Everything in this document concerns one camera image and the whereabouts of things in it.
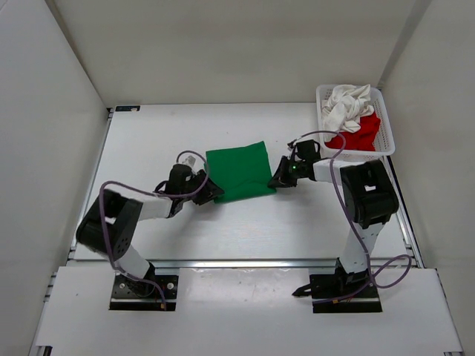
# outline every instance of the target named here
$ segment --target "red cloth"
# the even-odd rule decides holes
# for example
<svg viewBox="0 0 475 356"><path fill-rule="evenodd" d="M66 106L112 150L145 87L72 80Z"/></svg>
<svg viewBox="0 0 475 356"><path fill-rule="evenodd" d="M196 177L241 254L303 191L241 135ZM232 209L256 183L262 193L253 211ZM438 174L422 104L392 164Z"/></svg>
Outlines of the red cloth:
<svg viewBox="0 0 475 356"><path fill-rule="evenodd" d="M340 131L340 134L342 134L347 141L347 145L344 149L354 151L375 151L373 142L378 133L381 120L376 116L376 113L373 113L369 116L360 118L359 124L361 128L355 133ZM325 145L328 148L339 149L343 145L343 139L339 136L335 136L330 142L326 142Z"/></svg>

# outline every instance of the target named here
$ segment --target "white cloth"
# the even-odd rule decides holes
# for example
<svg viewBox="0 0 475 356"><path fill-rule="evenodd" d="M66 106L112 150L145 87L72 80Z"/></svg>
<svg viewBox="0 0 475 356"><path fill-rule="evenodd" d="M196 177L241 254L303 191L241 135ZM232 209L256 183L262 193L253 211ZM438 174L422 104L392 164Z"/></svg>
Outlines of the white cloth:
<svg viewBox="0 0 475 356"><path fill-rule="evenodd" d="M374 113L370 105L370 85L337 85L331 97L321 103L323 130L356 132L361 126L359 119ZM335 135L324 134L325 142Z"/></svg>

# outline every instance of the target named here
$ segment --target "white table surface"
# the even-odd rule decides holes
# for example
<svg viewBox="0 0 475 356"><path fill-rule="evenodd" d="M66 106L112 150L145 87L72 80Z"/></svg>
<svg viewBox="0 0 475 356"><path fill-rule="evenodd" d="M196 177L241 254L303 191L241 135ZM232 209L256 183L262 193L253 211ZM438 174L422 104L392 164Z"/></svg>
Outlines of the white table surface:
<svg viewBox="0 0 475 356"><path fill-rule="evenodd" d="M315 104L143 105L116 112L89 205L113 179L145 190L168 178L177 154L264 141L272 172L286 144L317 129ZM297 188L227 204L188 202L172 219L140 222L133 245L144 258L335 258L349 226L329 183L301 180ZM405 253L396 215L384 227L373 257ZM76 260L101 257L78 244Z"/></svg>
<svg viewBox="0 0 475 356"><path fill-rule="evenodd" d="M387 284L401 269L383 271ZM109 311L105 263L62 267L36 344L51 356L384 355L461 351L434 270L380 290L382 313L313 314L306 269L180 270L177 310Z"/></svg>

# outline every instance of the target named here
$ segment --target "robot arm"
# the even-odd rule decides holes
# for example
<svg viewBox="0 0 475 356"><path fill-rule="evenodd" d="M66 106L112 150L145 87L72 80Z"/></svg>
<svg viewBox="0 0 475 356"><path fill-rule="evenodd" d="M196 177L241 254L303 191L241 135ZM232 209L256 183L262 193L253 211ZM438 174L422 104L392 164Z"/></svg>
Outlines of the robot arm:
<svg viewBox="0 0 475 356"><path fill-rule="evenodd" d="M335 283L345 289L346 286L368 281L367 253L371 254L384 224L399 208L396 192L382 162L334 161L331 165L330 159L321 158L320 145L316 141L307 140L289 146L292 153L288 157L282 156L268 186L295 187L298 179L303 178L333 182L330 171L333 169L336 184L343 188L346 209L368 250L364 251L350 229L343 254L337 260Z"/></svg>
<svg viewBox="0 0 475 356"><path fill-rule="evenodd" d="M185 162L173 166L168 181L161 182L156 188L156 197L144 200L127 198L116 191L104 190L104 210L108 235L112 247L112 261L119 271L127 276L141 280L154 281L155 268L141 257L131 245L137 223L142 220L174 217L183 207L183 203L191 200L196 205L205 204L224 191L210 179L199 191L197 189L206 178L204 170L193 171L194 158L188 157ZM197 191L190 197L180 197ZM108 258L102 233L99 197L85 215L76 231L77 241L90 250ZM153 286L149 283L126 279L129 289L138 297L150 295Z"/></svg>

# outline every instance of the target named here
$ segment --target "white wall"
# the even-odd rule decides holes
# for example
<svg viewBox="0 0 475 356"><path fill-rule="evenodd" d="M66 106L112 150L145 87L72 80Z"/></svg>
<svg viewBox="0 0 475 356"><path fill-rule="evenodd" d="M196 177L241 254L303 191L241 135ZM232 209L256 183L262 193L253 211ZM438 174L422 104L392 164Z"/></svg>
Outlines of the white wall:
<svg viewBox="0 0 475 356"><path fill-rule="evenodd" d="M99 95L126 103L313 102L377 85L415 0L54 0Z"/></svg>
<svg viewBox="0 0 475 356"><path fill-rule="evenodd" d="M433 0L384 89L422 256L475 355L475 1Z"/></svg>
<svg viewBox="0 0 475 356"><path fill-rule="evenodd" d="M0 355L25 356L107 113L46 4L1 4Z"/></svg>

